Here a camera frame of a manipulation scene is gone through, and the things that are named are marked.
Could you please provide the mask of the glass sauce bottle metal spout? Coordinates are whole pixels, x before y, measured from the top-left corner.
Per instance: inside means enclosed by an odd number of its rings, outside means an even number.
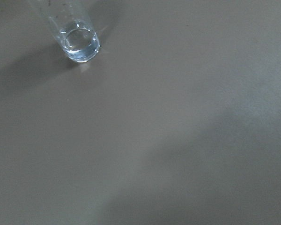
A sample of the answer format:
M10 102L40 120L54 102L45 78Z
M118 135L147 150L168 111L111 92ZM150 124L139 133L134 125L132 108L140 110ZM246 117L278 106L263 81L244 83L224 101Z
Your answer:
M79 0L32 0L67 57L84 63L94 58L100 41L86 8Z

